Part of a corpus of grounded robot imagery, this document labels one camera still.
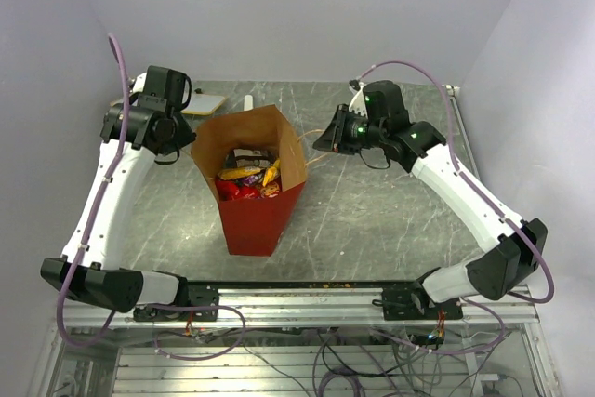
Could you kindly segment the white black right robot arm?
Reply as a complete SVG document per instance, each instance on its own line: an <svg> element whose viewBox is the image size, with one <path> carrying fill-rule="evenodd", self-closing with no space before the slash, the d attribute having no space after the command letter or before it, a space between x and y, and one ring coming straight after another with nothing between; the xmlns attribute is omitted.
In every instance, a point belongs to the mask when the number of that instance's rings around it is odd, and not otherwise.
<svg viewBox="0 0 595 397"><path fill-rule="evenodd" d="M468 262L419 277L409 298L411 311L427 319L453 298L480 295L496 301L510 294L537 270L548 235L545 224L522 218L496 199L433 125L412 121L397 84L383 80L350 85L355 90L351 103L337 106L314 149L344 155L380 149L388 163L398 163L431 188L482 251Z"/></svg>

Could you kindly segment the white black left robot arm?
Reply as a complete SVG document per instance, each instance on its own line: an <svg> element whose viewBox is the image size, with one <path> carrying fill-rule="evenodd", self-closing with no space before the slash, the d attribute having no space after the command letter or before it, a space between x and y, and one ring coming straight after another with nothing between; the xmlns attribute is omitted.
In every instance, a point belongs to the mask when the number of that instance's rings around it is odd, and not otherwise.
<svg viewBox="0 0 595 397"><path fill-rule="evenodd" d="M57 258L40 274L66 297L125 313L156 303L178 320L190 298L173 273L123 268L124 241L140 187L153 165L172 165L196 135L182 115L192 81L182 72L151 66L134 84L130 105L114 103L103 118L99 162L83 213Z"/></svg>

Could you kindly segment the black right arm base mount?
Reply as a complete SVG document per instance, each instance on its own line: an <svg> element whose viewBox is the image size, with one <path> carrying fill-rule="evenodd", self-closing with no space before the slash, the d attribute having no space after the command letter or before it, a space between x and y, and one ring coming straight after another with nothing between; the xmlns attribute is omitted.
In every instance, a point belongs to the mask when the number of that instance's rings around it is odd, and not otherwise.
<svg viewBox="0 0 595 397"><path fill-rule="evenodd" d="M372 305L382 310L386 321L435 321L442 316L446 320L461 320L464 316L456 298L444 303L434 303L415 282L398 281L381 286L379 298Z"/></svg>

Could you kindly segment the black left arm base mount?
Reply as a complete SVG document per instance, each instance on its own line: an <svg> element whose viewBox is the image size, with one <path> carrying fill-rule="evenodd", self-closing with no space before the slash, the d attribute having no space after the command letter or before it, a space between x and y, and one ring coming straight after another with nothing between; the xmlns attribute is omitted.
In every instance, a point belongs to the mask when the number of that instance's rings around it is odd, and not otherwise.
<svg viewBox="0 0 595 397"><path fill-rule="evenodd" d="M206 307L203 311L171 311L145 306L133 310L137 323L169 323L189 321L215 322L218 317L219 292L214 285L189 282L182 287L173 303L175 307Z"/></svg>

